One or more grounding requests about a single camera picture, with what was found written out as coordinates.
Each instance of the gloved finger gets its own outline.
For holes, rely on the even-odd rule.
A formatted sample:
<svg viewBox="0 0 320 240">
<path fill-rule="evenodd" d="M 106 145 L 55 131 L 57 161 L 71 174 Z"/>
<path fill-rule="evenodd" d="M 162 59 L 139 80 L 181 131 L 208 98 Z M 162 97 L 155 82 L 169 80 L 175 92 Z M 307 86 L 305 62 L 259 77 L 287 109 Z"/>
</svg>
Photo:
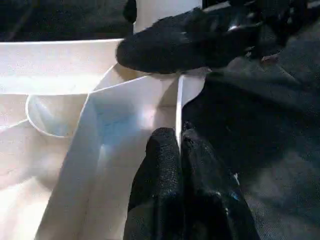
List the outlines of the gloved finger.
<svg viewBox="0 0 320 240">
<path fill-rule="evenodd" d="M 183 177 L 175 131 L 153 132 L 132 184 L 124 240 L 183 239 Z"/>
<path fill-rule="evenodd" d="M 259 240 L 236 178 L 217 158 L 210 143 L 194 129 L 186 129 L 181 154 L 190 239 Z"/>
</svg>

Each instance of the plastic compartment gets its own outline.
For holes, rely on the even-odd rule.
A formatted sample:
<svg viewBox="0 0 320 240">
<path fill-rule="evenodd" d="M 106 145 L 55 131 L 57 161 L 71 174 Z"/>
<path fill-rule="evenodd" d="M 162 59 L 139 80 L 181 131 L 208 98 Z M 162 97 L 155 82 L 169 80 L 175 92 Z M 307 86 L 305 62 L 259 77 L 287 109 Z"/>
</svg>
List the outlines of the plastic compartment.
<svg viewBox="0 0 320 240">
<path fill-rule="evenodd" d="M 27 120 L 0 132 L 0 239 L 33 240 L 70 145 Z"/>
<path fill-rule="evenodd" d="M 175 127 L 177 93 L 177 75 L 148 75 L 89 95 L 37 239 L 122 239 L 133 177 L 151 133 Z"/>
<path fill-rule="evenodd" d="M 25 120 L 27 95 L 0 94 L 0 131 Z"/>
<path fill-rule="evenodd" d="M 30 95 L 25 106 L 26 116 L 42 134 L 70 138 L 74 135 L 87 96 Z"/>
<path fill-rule="evenodd" d="M 121 39 L 0 43 L 0 94 L 83 94 L 117 63 Z"/>
</svg>

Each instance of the white plastic part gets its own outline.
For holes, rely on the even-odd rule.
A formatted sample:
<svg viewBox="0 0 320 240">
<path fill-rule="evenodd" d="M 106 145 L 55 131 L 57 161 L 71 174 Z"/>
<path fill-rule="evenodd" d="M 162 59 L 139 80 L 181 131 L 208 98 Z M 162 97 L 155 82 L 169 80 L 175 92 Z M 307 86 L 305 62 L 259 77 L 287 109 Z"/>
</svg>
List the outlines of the white plastic part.
<svg viewBox="0 0 320 240">
<path fill-rule="evenodd" d="M 182 109 L 194 98 L 196 98 L 205 86 L 206 75 L 209 72 L 207 68 L 199 68 L 182 75 L 179 78 L 179 87 L 176 102 L 176 122 L 175 133 L 178 145 L 181 145 L 182 133 Z"/>
<path fill-rule="evenodd" d="M 74 135 L 87 96 L 30 95 L 25 106 L 27 119 L 46 136 L 70 138 Z"/>
<path fill-rule="evenodd" d="M 0 239 L 33 240 L 70 145 L 27 120 L 0 132 Z"/>
<path fill-rule="evenodd" d="M 27 95 L 0 94 L 0 131 L 25 120 Z"/>
<path fill-rule="evenodd" d="M 148 75 L 89 95 L 36 239 L 122 239 L 146 143 L 175 127 L 177 78 Z"/>
<path fill-rule="evenodd" d="M 117 84 L 122 84 L 129 80 L 137 79 L 139 77 L 146 76 L 147 73 L 141 71 L 135 71 L 124 66 L 121 66 L 119 63 L 110 67 L 103 76 L 101 82 L 95 88 L 95 90 L 105 89 L 108 87 L 115 86 Z"/>
<path fill-rule="evenodd" d="M 202 7 L 203 0 L 136 0 L 137 18 L 133 25 L 135 33 L 150 27 L 159 19 L 175 16 Z"/>
<path fill-rule="evenodd" d="M 121 39 L 0 43 L 0 94 L 83 94 L 116 64 Z"/>
</svg>

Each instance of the black fabric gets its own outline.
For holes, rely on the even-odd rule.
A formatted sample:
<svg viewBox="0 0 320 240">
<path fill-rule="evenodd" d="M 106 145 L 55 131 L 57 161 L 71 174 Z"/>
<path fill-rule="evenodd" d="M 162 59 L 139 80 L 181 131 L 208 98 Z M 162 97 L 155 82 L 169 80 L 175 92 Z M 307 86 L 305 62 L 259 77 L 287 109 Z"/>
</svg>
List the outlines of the black fabric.
<svg viewBox="0 0 320 240">
<path fill-rule="evenodd" d="M 175 131 L 157 129 L 132 184 L 124 240 L 182 240 L 182 165 Z"/>
<path fill-rule="evenodd" d="M 319 239 L 319 118 L 215 78 L 183 108 L 183 122 L 239 175 L 262 240 Z"/>
</svg>

